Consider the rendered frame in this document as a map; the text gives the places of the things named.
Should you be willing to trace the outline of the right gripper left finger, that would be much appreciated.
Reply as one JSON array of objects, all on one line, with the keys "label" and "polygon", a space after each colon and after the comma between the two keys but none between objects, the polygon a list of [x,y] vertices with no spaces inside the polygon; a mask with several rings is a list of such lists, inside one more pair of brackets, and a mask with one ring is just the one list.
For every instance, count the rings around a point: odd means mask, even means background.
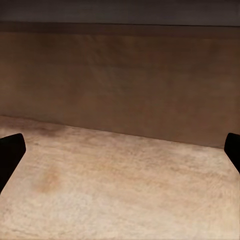
[{"label": "right gripper left finger", "polygon": [[26,153],[22,133],[0,138],[0,193]]}]

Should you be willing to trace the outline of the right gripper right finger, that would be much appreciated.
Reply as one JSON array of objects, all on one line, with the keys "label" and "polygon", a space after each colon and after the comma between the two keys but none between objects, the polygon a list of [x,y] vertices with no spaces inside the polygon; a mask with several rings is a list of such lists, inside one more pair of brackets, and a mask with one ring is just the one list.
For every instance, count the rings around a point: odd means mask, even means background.
[{"label": "right gripper right finger", "polygon": [[240,173],[240,135],[229,133],[224,151]]}]

